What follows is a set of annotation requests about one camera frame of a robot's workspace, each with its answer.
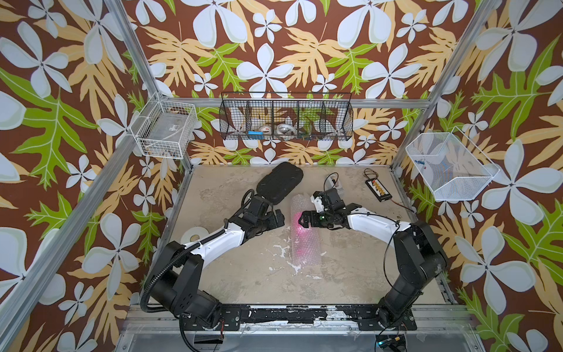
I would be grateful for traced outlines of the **pink plastic wine glass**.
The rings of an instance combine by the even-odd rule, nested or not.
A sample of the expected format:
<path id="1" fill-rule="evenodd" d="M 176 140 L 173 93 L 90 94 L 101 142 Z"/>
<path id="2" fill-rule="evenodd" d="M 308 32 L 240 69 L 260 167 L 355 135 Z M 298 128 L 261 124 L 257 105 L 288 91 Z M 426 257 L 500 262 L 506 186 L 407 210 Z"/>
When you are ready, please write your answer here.
<path id="1" fill-rule="evenodd" d="M 302 265 L 317 265 L 320 262 L 320 239 L 315 228 L 303 228 L 298 220 L 293 222 L 293 259 Z"/>

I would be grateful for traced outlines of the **clear bubble wrap sheet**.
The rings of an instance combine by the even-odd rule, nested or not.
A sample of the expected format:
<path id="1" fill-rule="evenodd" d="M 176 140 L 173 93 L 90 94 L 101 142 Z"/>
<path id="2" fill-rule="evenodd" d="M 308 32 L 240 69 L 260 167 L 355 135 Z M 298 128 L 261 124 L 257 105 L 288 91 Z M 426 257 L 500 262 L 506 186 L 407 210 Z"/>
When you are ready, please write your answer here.
<path id="1" fill-rule="evenodd" d="M 290 210 L 290 240 L 293 263 L 302 267 L 320 265 L 320 236 L 318 228 L 305 228 L 299 224 L 299 219 L 304 211 L 315 211 L 310 196 L 307 194 L 295 195 L 291 199 Z"/>

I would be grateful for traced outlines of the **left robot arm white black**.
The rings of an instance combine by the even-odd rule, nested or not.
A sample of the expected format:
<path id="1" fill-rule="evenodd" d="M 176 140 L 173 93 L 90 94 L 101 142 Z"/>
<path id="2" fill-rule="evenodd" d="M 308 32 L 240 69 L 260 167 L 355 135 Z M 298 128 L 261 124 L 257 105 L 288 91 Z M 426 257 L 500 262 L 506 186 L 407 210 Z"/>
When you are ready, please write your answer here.
<path id="1" fill-rule="evenodd" d="M 244 211 L 224 220 L 224 225 L 206 238 L 181 244 L 169 242 L 147 276 L 139 305 L 143 312 L 171 312 L 176 318 L 193 318 L 205 327 L 221 319 L 221 302 L 200 290 L 203 269 L 228 251 L 248 240 L 284 226 L 279 210 L 261 216 Z"/>

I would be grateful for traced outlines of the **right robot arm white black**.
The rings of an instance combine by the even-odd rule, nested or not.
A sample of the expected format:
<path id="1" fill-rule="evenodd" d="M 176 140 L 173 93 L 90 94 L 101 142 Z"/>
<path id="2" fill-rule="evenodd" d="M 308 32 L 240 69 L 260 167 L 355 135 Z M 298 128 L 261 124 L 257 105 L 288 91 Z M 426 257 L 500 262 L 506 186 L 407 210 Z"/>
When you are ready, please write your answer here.
<path id="1" fill-rule="evenodd" d="M 352 203 L 336 211 L 304 211 L 298 223 L 304 228 L 359 231 L 385 242 L 384 257 L 394 251 L 398 277 L 369 321 L 381 329 L 402 325 L 422 291 L 448 267 L 443 247 L 424 221 L 394 220 Z"/>

